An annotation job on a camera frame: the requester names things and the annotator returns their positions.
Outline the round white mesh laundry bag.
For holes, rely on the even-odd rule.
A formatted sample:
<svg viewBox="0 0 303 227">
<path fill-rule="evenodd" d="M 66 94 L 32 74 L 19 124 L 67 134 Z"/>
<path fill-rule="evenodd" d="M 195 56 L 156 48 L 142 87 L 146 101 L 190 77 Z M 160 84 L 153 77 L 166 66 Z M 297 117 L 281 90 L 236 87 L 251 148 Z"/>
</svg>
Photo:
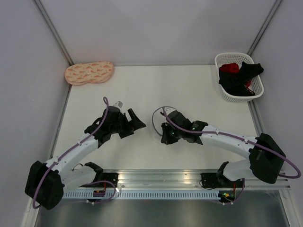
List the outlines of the round white mesh laundry bag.
<svg viewBox="0 0 303 227">
<path fill-rule="evenodd" d="M 154 112 L 151 114 L 150 135 L 158 143 L 160 143 L 161 138 L 162 138 L 161 124 L 166 122 L 166 118 L 163 115 L 164 107 L 172 107 L 172 106 L 161 106 L 161 107 L 157 108 L 156 110 L 154 110 Z"/>
</svg>

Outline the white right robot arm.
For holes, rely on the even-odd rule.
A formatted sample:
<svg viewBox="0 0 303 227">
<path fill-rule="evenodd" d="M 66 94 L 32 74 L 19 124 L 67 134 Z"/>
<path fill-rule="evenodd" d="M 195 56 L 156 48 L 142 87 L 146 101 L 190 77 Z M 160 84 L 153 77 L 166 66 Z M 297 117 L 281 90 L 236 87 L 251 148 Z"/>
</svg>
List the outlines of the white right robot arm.
<svg viewBox="0 0 303 227">
<path fill-rule="evenodd" d="M 220 131 L 206 122 L 191 122 L 173 108 L 164 108 L 161 115 L 166 119 L 161 124 L 163 144 L 170 145 L 185 140 L 188 143 L 221 148 L 244 158 L 242 161 L 226 161 L 221 164 L 214 174 L 218 185 L 228 187 L 251 176 L 268 184 L 276 183 L 286 155 L 271 136 L 265 133 L 258 137 L 241 136 Z"/>
</svg>

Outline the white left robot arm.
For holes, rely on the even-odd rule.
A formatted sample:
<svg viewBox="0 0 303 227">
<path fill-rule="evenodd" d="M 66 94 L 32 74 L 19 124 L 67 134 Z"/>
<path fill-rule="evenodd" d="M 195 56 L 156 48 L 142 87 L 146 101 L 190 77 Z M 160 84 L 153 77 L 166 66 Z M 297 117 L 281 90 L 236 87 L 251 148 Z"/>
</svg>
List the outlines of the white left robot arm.
<svg viewBox="0 0 303 227">
<path fill-rule="evenodd" d="M 99 187 L 103 183 L 101 167 L 90 162 L 75 172 L 72 168 L 109 141 L 113 134 L 123 139 L 146 127 L 132 109 L 128 109 L 128 115 L 130 120 L 119 107 L 108 106 L 102 116 L 85 129 L 75 145 L 44 163 L 33 163 L 25 187 L 26 195 L 32 198 L 32 207 L 51 210 L 69 190 L 85 184 Z"/>
</svg>

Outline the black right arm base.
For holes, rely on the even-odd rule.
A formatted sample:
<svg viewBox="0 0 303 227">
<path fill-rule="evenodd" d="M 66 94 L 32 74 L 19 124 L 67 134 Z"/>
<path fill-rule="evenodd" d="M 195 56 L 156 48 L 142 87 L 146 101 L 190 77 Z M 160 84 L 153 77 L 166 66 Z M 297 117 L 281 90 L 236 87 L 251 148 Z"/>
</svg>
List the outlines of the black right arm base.
<svg viewBox="0 0 303 227">
<path fill-rule="evenodd" d="M 222 185 L 216 177 L 216 173 L 201 173 L 200 176 L 201 180 L 199 181 L 199 184 L 202 188 L 207 190 L 222 188 Z"/>
</svg>

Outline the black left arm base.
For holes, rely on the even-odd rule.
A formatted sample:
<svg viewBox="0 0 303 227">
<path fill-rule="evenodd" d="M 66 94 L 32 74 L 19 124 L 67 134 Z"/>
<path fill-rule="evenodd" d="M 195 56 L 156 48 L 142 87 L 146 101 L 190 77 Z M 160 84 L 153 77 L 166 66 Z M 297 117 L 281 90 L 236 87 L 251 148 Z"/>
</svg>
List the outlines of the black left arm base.
<svg viewBox="0 0 303 227">
<path fill-rule="evenodd" d="M 81 185 L 80 187 L 113 188 L 117 187 L 118 173 L 101 173 L 92 182 Z"/>
</svg>

